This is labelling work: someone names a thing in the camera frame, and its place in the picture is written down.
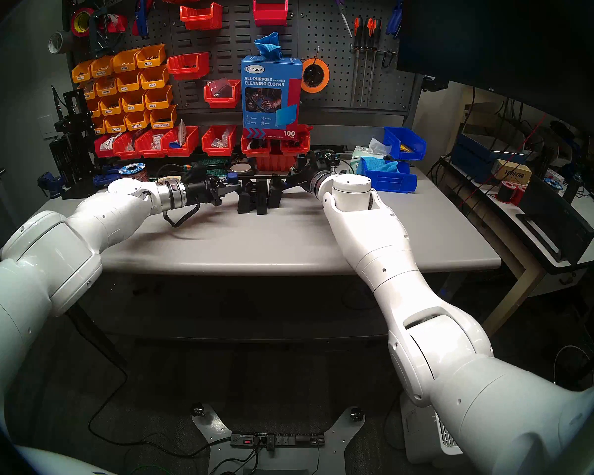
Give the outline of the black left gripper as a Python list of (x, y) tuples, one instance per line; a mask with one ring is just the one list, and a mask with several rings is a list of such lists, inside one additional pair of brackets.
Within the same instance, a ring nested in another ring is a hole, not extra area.
[(212, 204), (214, 207), (222, 205), (222, 198), (230, 193), (240, 194), (242, 186), (239, 181), (202, 180), (185, 182), (185, 206)]

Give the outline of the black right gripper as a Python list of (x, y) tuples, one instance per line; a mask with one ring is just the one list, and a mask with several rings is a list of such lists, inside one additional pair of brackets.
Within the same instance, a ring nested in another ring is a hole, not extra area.
[(294, 170), (301, 170), (301, 173), (288, 175), (286, 188), (307, 188), (317, 173), (327, 171), (327, 163), (321, 160), (308, 160), (307, 155), (297, 155)]

